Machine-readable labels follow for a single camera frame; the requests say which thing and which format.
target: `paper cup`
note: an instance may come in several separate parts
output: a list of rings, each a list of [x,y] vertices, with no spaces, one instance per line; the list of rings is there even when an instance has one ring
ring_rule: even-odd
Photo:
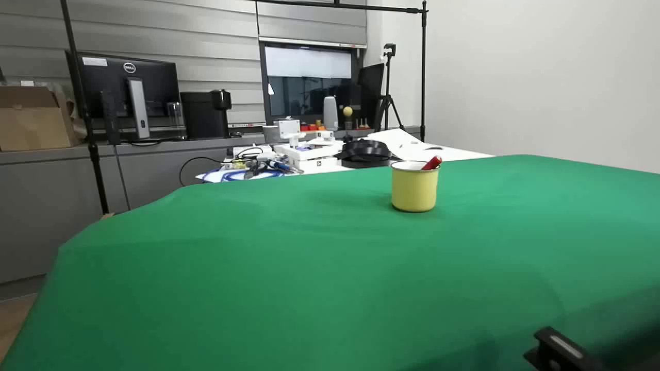
[[[425,164],[393,165],[393,207],[404,213],[428,213],[438,202],[438,170],[423,172]]]

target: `green cloth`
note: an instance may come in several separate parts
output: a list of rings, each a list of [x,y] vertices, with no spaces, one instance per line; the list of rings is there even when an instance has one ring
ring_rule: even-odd
[[[6,371],[530,370],[554,326],[621,360],[660,326],[660,175],[543,157],[197,185],[57,253]]]

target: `computer monitor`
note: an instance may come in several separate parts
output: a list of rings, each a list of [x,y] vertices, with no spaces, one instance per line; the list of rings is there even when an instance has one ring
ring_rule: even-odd
[[[371,129],[380,129],[380,124],[375,124],[375,114],[381,98],[384,72],[386,72],[384,65],[367,67],[359,72],[362,106],[364,106],[362,115],[370,121]]]
[[[134,108],[134,98],[130,84],[134,80],[143,82],[144,90],[144,114],[147,118],[170,118],[173,104],[180,104],[180,82],[177,82],[177,68],[172,63],[156,63],[156,61],[139,61],[125,55],[106,55],[106,54],[89,54],[79,52],[79,67],[83,75],[83,84],[74,84],[77,101],[86,99],[89,115],[97,120],[106,120],[109,114],[119,121],[119,129],[134,126],[136,114],[141,109]],[[66,52],[69,68],[72,79],[74,75],[74,61],[72,54]],[[111,111],[104,111],[104,99],[111,99]]]

